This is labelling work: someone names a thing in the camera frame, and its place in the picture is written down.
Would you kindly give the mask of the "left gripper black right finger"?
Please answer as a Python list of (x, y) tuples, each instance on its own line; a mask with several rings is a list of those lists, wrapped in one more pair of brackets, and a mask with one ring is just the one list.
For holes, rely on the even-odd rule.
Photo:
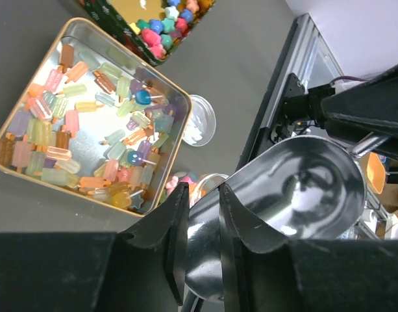
[(291, 239), (219, 187), (226, 311), (398, 311), (398, 240)]

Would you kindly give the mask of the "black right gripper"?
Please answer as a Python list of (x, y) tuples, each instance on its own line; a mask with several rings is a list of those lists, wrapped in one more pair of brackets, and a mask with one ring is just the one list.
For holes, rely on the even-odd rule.
[(307, 94), (287, 97), (283, 111), (290, 123), (326, 119), (390, 136), (379, 153), (398, 161), (398, 64), (375, 78), (335, 95), (324, 84)]

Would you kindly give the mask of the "silver metal scoop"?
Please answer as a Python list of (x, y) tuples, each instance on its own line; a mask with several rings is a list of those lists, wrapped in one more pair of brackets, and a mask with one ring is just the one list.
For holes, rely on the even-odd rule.
[[(335, 239), (362, 216), (367, 184), (359, 160), (387, 141), (369, 134), (351, 148), (314, 135), (287, 138), (227, 179), (239, 201), (265, 223), (295, 239)], [(224, 299), (219, 191), (190, 209), (186, 284), (211, 302)]]

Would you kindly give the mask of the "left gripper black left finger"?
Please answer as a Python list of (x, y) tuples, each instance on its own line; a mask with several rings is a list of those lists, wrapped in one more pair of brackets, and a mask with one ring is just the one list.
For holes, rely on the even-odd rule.
[(176, 311), (189, 187), (119, 232), (0, 233), (0, 311)]

